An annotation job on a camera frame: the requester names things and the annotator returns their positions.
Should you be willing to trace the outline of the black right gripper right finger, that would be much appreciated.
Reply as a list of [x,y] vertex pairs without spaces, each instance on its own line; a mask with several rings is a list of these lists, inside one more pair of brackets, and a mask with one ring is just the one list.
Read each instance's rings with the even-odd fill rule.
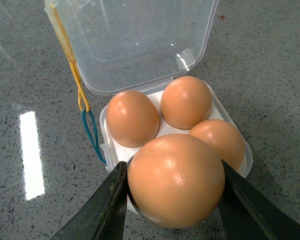
[[227,240],[300,240],[300,224],[221,162],[225,188],[218,209]]

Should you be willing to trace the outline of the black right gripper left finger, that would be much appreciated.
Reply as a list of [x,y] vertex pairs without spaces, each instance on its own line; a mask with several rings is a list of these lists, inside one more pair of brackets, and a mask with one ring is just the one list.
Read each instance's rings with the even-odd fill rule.
[[120,161],[53,240],[121,240],[128,202],[127,163]]

